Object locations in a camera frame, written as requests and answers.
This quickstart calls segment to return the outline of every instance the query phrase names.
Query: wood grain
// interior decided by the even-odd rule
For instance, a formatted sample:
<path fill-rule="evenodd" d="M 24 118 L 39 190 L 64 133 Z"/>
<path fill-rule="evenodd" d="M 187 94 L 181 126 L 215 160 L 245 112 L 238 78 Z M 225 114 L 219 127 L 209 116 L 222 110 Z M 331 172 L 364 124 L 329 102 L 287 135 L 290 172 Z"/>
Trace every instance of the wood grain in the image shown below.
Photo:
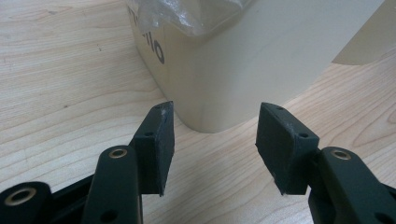
<path fill-rule="evenodd" d="M 164 101 L 122 1 L 0 2 L 0 190 L 38 180 L 56 191 L 92 174 L 100 152 L 127 144 Z M 396 187 L 396 50 L 331 64 L 285 107 L 321 147 L 353 150 Z M 144 196 L 145 222 L 312 223 L 306 196 L 280 196 L 256 129 L 254 118 L 197 133 L 176 119 L 165 196 Z"/>

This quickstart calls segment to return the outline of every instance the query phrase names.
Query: black lettering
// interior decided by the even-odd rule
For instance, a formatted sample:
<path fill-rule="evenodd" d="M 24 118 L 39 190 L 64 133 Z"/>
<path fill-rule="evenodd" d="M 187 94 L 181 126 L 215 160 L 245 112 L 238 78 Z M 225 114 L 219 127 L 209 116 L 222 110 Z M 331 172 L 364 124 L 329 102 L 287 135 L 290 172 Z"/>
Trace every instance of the black lettering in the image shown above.
<path fill-rule="evenodd" d="M 149 36 L 149 44 L 151 45 L 151 49 L 154 52 L 154 45 L 152 44 L 151 32 L 148 32 L 148 36 Z"/>
<path fill-rule="evenodd" d="M 163 49 L 161 48 L 160 44 L 158 43 L 157 40 L 154 40 L 154 48 L 155 48 L 155 54 L 157 54 L 157 58 L 158 60 L 160 60 L 160 62 L 162 64 L 165 63 L 165 58 L 163 56 Z"/>

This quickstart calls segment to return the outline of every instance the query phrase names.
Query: white plastic bin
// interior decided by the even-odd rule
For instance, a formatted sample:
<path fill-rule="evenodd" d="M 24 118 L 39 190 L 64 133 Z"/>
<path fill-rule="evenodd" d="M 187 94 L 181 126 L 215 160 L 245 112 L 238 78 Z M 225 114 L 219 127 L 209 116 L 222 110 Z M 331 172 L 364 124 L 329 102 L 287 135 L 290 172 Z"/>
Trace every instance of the white plastic bin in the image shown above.
<path fill-rule="evenodd" d="M 304 91 L 382 2 L 251 0 L 198 36 L 169 22 L 142 35 L 139 12 L 129 11 L 137 48 L 180 119 L 215 133 L 257 116 L 261 102 Z"/>

